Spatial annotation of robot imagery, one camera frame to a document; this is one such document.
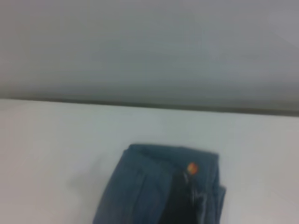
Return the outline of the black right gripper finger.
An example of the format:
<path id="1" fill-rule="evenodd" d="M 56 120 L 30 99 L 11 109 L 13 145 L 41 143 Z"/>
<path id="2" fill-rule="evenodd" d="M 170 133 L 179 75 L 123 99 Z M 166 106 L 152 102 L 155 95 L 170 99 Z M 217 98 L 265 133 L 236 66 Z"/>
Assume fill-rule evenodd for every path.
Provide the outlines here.
<path id="1" fill-rule="evenodd" d="M 160 223 L 200 224 L 203 212 L 204 195 L 198 192 L 194 178 L 187 172 L 176 172 Z"/>

